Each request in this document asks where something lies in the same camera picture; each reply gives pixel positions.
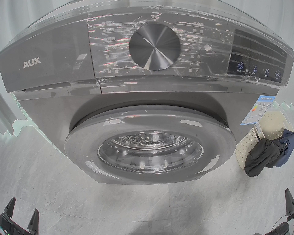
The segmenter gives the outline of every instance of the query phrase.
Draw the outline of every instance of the black jacket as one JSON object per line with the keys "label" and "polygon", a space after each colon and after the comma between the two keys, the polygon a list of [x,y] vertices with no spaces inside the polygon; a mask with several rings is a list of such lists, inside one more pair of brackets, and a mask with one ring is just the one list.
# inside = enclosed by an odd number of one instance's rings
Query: black jacket
{"label": "black jacket", "polygon": [[259,175],[264,167],[272,168],[280,160],[285,145],[279,139],[264,138],[254,146],[245,161],[244,171],[248,176]]}

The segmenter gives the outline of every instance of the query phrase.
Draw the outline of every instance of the front-loading washing machine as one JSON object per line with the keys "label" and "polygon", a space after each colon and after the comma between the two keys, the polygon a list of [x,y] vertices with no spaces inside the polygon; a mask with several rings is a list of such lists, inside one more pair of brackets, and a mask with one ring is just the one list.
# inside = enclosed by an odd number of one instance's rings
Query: front-loading washing machine
{"label": "front-loading washing machine", "polygon": [[80,169],[113,184],[221,166],[292,65],[281,38],[217,0],[74,1],[0,53],[7,92]]}

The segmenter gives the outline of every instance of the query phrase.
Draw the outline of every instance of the gray tile floor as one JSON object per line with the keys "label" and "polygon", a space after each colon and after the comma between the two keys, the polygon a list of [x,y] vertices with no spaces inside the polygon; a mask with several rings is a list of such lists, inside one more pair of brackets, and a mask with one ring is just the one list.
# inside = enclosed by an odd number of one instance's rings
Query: gray tile floor
{"label": "gray tile floor", "polygon": [[[228,2],[270,25],[294,46],[292,0]],[[7,7],[8,1],[1,4]],[[9,27],[8,38],[15,34]],[[293,88],[292,73],[276,101],[290,105]],[[294,113],[284,108],[294,123]],[[266,168],[259,177],[249,178],[232,156],[196,181],[99,184],[27,126],[17,137],[0,135],[0,211],[16,197],[13,219],[26,228],[37,208],[40,234],[264,234],[286,212],[284,190],[289,187],[294,195],[293,167],[294,156],[280,168]]]}

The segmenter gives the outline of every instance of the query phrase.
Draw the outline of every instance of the washing drum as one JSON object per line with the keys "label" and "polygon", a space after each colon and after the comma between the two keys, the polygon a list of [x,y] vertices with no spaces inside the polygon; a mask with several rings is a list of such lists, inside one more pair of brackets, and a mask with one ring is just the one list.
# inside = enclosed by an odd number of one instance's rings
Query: washing drum
{"label": "washing drum", "polygon": [[214,118],[187,108],[141,105],[94,115],[65,141],[85,172],[130,184],[195,179],[225,163],[236,141]]}

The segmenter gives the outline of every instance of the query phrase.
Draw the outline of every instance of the cable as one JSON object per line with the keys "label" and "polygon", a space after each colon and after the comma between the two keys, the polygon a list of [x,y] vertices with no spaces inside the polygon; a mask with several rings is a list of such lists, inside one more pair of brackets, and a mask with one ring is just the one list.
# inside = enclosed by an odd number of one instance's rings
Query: cable
{"label": "cable", "polygon": [[[283,218],[283,217],[285,217],[285,216],[287,216],[287,215],[283,215],[281,218]],[[281,218],[279,218],[279,219],[277,220],[277,222],[278,222]],[[274,226],[277,224],[277,222],[274,224]],[[274,226],[272,227],[271,231],[273,230]],[[293,231],[293,232],[294,232],[294,231]],[[293,235],[293,234],[292,234],[292,235]]]}

